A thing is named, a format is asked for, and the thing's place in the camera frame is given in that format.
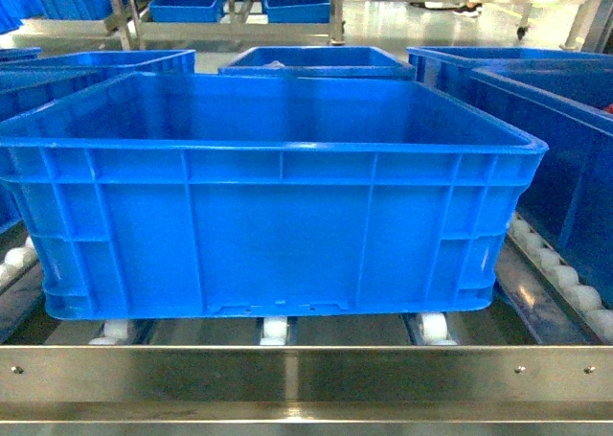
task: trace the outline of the white roller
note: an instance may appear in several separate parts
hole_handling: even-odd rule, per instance
[[[577,271],[568,265],[557,265],[551,272],[552,283],[560,290],[579,285]]]
[[[0,287],[10,283],[18,273],[19,270],[14,266],[0,264]]]
[[[595,333],[609,343],[613,343],[613,311],[592,310],[585,315],[587,323]]]
[[[263,337],[260,340],[263,347],[280,347],[285,345],[285,338],[282,337]]]
[[[568,303],[582,313],[602,307],[601,295],[590,286],[573,286],[564,289]]]
[[[417,316],[423,342],[430,344],[447,339],[447,321],[442,313],[420,313]]]
[[[524,237],[523,244],[526,247],[526,252],[528,255],[535,258],[536,253],[545,246],[545,241],[540,238],[540,235],[537,235],[536,233],[529,233]]]
[[[556,266],[559,266],[559,254],[546,247],[538,249],[534,259],[546,273],[551,273]]]
[[[4,263],[21,270],[36,259],[36,251],[31,247],[14,247],[4,258]]]
[[[104,336],[128,340],[134,336],[134,322],[129,319],[109,319],[104,322]]]
[[[530,233],[530,224],[524,220],[519,218],[518,220],[514,220],[511,224],[511,235],[518,241],[522,240],[522,237],[528,235]]]
[[[264,318],[264,325],[261,333],[262,337],[287,337],[287,317],[270,316]]]
[[[447,338],[446,340],[435,340],[434,342],[431,342],[428,345],[444,346],[444,345],[458,345],[458,343],[455,340],[450,340]]]
[[[90,345],[118,345],[119,343],[121,340],[114,337],[97,337],[89,341]]]

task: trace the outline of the floor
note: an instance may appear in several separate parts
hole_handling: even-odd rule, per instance
[[[566,40],[577,12],[576,6],[535,6],[531,28],[519,42],[516,36],[522,7],[486,5],[477,19],[459,18],[451,11],[429,11],[405,3],[347,3],[345,5],[346,41],[348,45],[374,45],[401,58],[407,46],[480,45],[558,48]],[[100,39],[57,39],[0,35],[0,48],[41,46],[46,55],[75,51],[119,50],[117,35]],[[215,73],[253,44],[245,42],[159,42],[156,49],[195,48],[196,70]]]

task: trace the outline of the metal leg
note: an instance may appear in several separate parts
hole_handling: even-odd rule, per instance
[[[522,14],[521,20],[519,21],[519,27],[517,27],[517,38],[519,40],[523,39],[528,29],[530,29],[529,21],[530,13],[532,12],[532,10],[532,3],[528,3],[524,6],[524,13]]]
[[[136,6],[136,0],[127,0],[130,6],[130,12],[132,13],[132,19],[134,20],[134,31],[136,32],[136,43],[140,50],[145,49],[145,42],[143,41],[143,29],[141,27],[141,16],[138,13],[138,7]]]
[[[117,24],[119,26],[119,39],[122,42],[122,48],[124,51],[131,51],[134,49],[134,45],[132,42],[132,36],[130,35],[130,30],[127,27],[124,4],[122,3],[122,0],[111,0],[111,6],[113,7],[113,14],[117,18]]]
[[[343,0],[330,0],[330,44],[344,45]]]
[[[568,34],[568,38],[566,39],[565,43],[560,45],[562,50],[574,51],[580,49],[577,42],[577,37],[581,34],[583,29],[592,24],[601,1],[602,0],[586,0],[585,3],[579,6],[577,15],[575,16],[575,21],[573,21],[573,26]]]

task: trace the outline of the crate rim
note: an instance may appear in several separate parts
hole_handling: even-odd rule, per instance
[[[82,55],[95,55],[95,54],[107,54],[107,53],[116,53],[119,55],[124,55],[126,53],[128,54],[140,54],[140,53],[172,53],[168,56],[163,56],[163,57],[156,57],[153,59],[149,59],[149,60],[145,60],[143,62],[138,62],[135,64],[113,64],[113,65],[40,65],[40,66],[36,66],[36,65],[32,65],[32,62],[35,60],[46,60],[46,59],[57,59],[60,57],[74,57],[74,56],[82,56]],[[49,69],[49,70],[57,70],[58,68],[60,69],[68,69],[68,70],[83,70],[83,69],[88,69],[88,70],[93,70],[93,69],[130,69],[136,66],[142,66],[142,65],[149,65],[153,62],[157,62],[158,60],[160,60],[161,58],[163,59],[173,59],[175,57],[181,57],[181,56],[186,56],[192,53],[196,53],[196,50],[148,50],[148,51],[130,51],[130,52],[126,52],[126,51],[88,51],[88,52],[81,52],[81,53],[70,53],[68,55],[60,55],[60,56],[49,56],[49,57],[38,57],[36,59],[22,59],[22,60],[16,60],[16,61],[12,61],[12,62],[7,62],[7,63],[0,63],[0,71],[1,70],[9,70],[12,68],[16,68],[16,69],[26,69],[26,68],[34,68],[34,69]]]
[[[154,74],[147,72],[134,72],[130,74],[124,74],[109,80],[102,81],[101,83],[94,84],[85,89],[77,91],[64,98],[46,103],[41,107],[23,112],[17,116],[14,116],[4,122],[0,122],[0,133],[8,126],[20,124],[23,121],[28,121],[32,118],[36,118],[41,112],[59,112],[64,108],[71,106],[71,99],[75,96],[86,99],[87,97],[94,96],[105,90],[109,90],[116,83],[123,80],[130,80],[137,77],[146,77],[148,80],[162,77],[172,77],[164,74]],[[330,82],[331,80],[340,80],[342,82],[355,82],[359,79],[303,79],[303,78],[275,78],[270,79],[266,77],[233,77],[233,76],[219,76],[219,75],[202,75],[200,80],[235,80],[245,81],[252,80],[254,84],[261,80],[325,80]],[[372,80],[365,80],[366,83],[372,82]],[[388,80],[381,80],[381,82],[388,83]],[[449,100],[473,115],[486,120],[489,123],[496,124],[501,131],[505,131],[508,134],[522,139],[525,144],[523,145],[500,145],[500,146],[488,146],[488,145],[443,145],[443,144],[385,144],[385,143],[351,143],[351,142],[335,142],[335,143],[321,143],[321,142],[250,142],[250,141],[194,141],[194,140],[163,140],[156,139],[155,143],[158,149],[217,149],[217,150],[291,150],[291,151],[353,151],[353,152],[393,152],[393,153],[492,153],[492,154],[511,154],[511,153],[544,153],[547,151],[548,146],[544,141],[532,136],[528,132],[525,132],[515,126],[509,125],[502,120],[499,120],[486,112],[467,105],[460,100],[457,100],[451,96],[448,96],[438,90],[429,88],[421,83],[414,81],[395,82],[401,83],[405,86],[415,86],[423,90],[423,92],[436,94],[446,100]],[[45,148],[75,148],[75,149],[150,149],[150,139],[80,139],[80,138],[62,138],[61,142],[57,141],[57,138],[45,138],[45,137],[0,137],[0,147],[45,147]]]
[[[248,57],[249,55],[251,55],[252,53],[254,53],[257,50],[333,50],[333,49],[337,49],[337,48],[345,48],[344,46],[314,46],[314,45],[309,45],[309,46],[254,46],[249,48],[246,51],[243,51],[242,53],[240,53],[238,56],[236,56],[234,59],[232,59],[231,62],[228,62],[226,65],[222,65],[221,67],[219,67],[220,69],[225,69],[228,67],[233,67],[236,69],[252,69],[254,67],[260,67],[257,65],[234,65],[237,62],[245,59],[246,57]],[[352,69],[361,69],[361,68],[368,68],[369,70],[372,69],[373,67],[376,67],[377,69],[383,69],[383,68],[402,68],[402,67],[406,67],[407,69],[412,70],[414,68],[413,65],[409,64],[408,62],[402,62],[400,58],[392,55],[391,53],[388,53],[385,50],[382,50],[381,48],[377,48],[376,46],[364,46],[364,45],[358,45],[358,46],[349,46],[347,48],[351,48],[351,49],[359,49],[359,50],[374,50],[377,53],[379,53],[382,56],[385,56],[386,58],[393,60],[394,62],[397,63],[397,66],[394,65],[301,65],[301,66],[296,66],[296,65],[284,65],[284,68],[286,69],[338,69],[338,68],[349,68],[351,67]]]
[[[613,72],[613,67],[604,70]],[[560,96],[537,86],[532,86],[531,84],[498,75],[494,71],[489,70],[487,67],[479,67],[477,69],[470,70],[468,72],[468,76],[471,80],[477,80],[498,89],[502,89],[519,99],[532,100],[538,105],[547,106],[548,109],[557,114],[564,115],[575,122],[589,126],[591,129],[596,130],[598,133],[603,134],[606,137],[613,137],[613,118],[598,114],[596,112],[598,110],[596,107],[573,101],[572,99],[565,98],[564,96]],[[522,90],[522,94],[517,92],[517,88]],[[563,103],[567,110],[562,111],[556,108],[556,104],[560,103]],[[580,116],[578,116],[578,113],[583,114],[584,112],[589,112],[591,118],[597,118],[599,121],[602,121],[605,126],[610,126],[611,132],[595,126],[592,123],[586,122]]]

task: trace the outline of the caster wheel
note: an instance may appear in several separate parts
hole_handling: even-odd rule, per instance
[[[526,36],[528,29],[529,29],[528,27],[518,27],[517,28],[517,39],[519,41],[524,39],[524,36]]]
[[[568,302],[582,313],[602,308],[602,299],[598,291],[590,286],[573,286],[564,291]]]
[[[430,345],[447,339],[447,320],[442,313],[420,313],[417,316],[423,342]]]

